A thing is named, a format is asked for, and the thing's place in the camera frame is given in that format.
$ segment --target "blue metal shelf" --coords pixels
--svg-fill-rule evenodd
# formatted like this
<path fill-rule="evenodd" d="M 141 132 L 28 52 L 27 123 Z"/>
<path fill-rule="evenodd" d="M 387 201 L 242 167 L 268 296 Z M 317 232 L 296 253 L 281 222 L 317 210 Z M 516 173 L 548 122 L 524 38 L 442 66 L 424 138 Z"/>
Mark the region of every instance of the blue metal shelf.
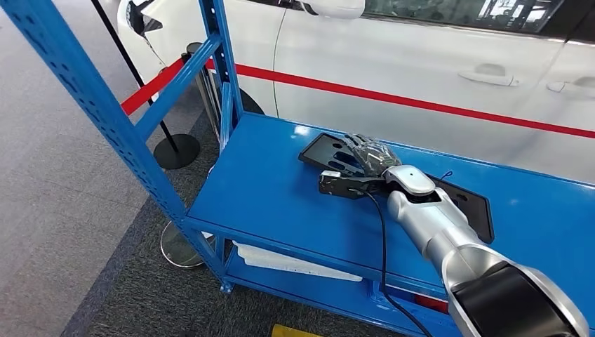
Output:
<path fill-rule="evenodd" d="M 371 282 L 351 282 L 305 274 L 251 267 L 232 252 L 227 274 L 237 284 L 276 296 L 382 326 L 408 336 L 423 336 L 411 321 L 391 305 L 370 300 Z M 395 298 L 423 322 L 435 336 L 456 336 L 458 330 L 448 315 Z"/>
<path fill-rule="evenodd" d="M 0 0 L 0 6 L 68 90 L 81 110 L 180 229 L 220 280 L 315 305 L 343 315 L 416 334 L 413 325 L 370 299 L 380 279 L 380 222 L 368 200 L 319 194 L 319 172 L 298 153 L 322 128 L 244 114 L 222 0 L 200 0 L 208 40 L 133 125 L 50 0 Z M 145 140 L 212 55 L 222 89 L 221 156 L 196 201 L 186 209 L 147 149 Z M 595 324 L 595 187 L 414 147 L 390 144 L 403 162 L 487 196 L 495 227 L 493 247 L 549 275 Z M 439 278 L 403 230 L 388 223 L 388 282 L 443 298 Z M 217 237 L 216 249 L 198 231 Z M 363 282 L 298 275 L 244 265 L 223 257 L 224 239 L 235 239 L 350 272 Z M 446 315 L 403 300 L 435 336 L 459 336 Z"/>
<path fill-rule="evenodd" d="M 381 227 L 369 200 L 320 194 L 320 170 L 298 161 L 299 152 L 322 131 L 245 113 L 190 208 L 189 224 L 244 244 L 379 280 Z M 390 145 L 403 162 L 435 176 L 451 170 L 451 182 L 487 196 L 495 228 L 491 246 L 543 271 L 589 322 L 595 322 L 591 305 L 595 300 L 591 291 L 595 273 L 588 267 L 595 256 L 591 244 L 595 226 L 587 225 L 595 218 L 591 206 L 595 204 L 595 187 Z M 263 155 L 258 156 L 253 149 Z M 551 205 L 548 212 L 543 212 L 544 205 Z M 443 298 L 432 266 L 421 258 L 400 226 L 388 216 L 386 219 L 389 283 Z"/>

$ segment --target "car side mirror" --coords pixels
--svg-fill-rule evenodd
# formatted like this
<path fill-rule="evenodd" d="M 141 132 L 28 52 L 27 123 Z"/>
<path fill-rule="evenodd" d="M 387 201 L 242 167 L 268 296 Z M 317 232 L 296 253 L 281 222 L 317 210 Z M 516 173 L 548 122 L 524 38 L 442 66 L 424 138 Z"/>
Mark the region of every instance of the car side mirror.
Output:
<path fill-rule="evenodd" d="M 357 19 L 366 7 L 366 0 L 302 0 L 317 14 L 337 19 Z"/>

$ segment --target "silver stanchion base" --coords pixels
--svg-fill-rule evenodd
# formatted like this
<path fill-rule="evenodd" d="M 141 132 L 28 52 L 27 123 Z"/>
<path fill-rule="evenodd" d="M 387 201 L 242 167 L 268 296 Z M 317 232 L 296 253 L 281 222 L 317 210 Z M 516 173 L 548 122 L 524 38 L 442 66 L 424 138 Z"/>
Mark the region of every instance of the silver stanchion base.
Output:
<path fill-rule="evenodd" d="M 207 238 L 207 241 L 213 246 L 215 235 Z M 195 268 L 204 263 L 171 221 L 161 233 L 161 253 L 169 263 L 180 268 Z"/>

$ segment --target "gray floor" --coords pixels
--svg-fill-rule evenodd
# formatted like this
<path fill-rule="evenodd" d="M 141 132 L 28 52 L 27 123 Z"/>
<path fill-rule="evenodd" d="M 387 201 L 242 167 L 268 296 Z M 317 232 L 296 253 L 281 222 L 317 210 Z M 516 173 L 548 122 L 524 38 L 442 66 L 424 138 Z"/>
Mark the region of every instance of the gray floor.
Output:
<path fill-rule="evenodd" d="M 128 97 L 135 82 L 91 3 L 55 3 Z M 103 4 L 114 18 L 118 1 Z M 0 336 L 59 336 L 147 195 L 3 11 L 0 45 Z M 166 123 L 187 132 L 196 118 L 173 110 Z"/>

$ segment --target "black tray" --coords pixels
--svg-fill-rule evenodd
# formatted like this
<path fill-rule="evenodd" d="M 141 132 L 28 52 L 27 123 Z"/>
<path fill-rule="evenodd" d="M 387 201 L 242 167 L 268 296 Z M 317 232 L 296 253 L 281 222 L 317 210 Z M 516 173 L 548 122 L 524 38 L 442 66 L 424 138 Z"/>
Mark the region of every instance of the black tray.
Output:
<path fill-rule="evenodd" d="M 327 133 L 321 133 L 303 151 L 298 159 L 322 170 L 339 171 L 346 176 L 363 177 L 363 169 L 355 160 L 353 152 L 345 142 Z M 494 241 L 494 229 L 487 198 L 460 186 L 428 175 L 453 200 L 453 203 L 467 216 L 469 225 L 477 232 L 479 239 L 487 244 Z"/>

